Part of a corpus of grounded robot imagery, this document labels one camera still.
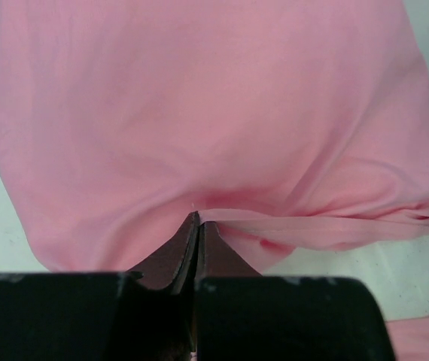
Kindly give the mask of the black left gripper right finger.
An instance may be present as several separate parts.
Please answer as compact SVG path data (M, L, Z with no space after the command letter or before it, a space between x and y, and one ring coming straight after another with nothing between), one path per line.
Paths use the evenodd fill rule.
M393 360L372 293L353 278L262 276L208 222L195 281L200 360Z

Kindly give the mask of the pink rose-print pillowcase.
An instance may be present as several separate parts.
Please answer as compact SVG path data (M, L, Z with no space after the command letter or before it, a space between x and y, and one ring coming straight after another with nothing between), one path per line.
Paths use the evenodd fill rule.
M429 72L402 1L0 1L0 176L55 272L414 242Z

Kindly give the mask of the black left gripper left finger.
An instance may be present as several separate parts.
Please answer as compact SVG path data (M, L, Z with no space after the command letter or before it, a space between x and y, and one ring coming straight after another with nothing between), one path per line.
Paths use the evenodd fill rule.
M124 272L0 273L0 360L189 360L198 233Z

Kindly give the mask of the white pillow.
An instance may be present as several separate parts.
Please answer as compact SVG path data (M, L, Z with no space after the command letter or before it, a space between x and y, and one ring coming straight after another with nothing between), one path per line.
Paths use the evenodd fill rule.
M370 289L386 320L429 316L429 236L340 252L297 249L264 274L356 278Z

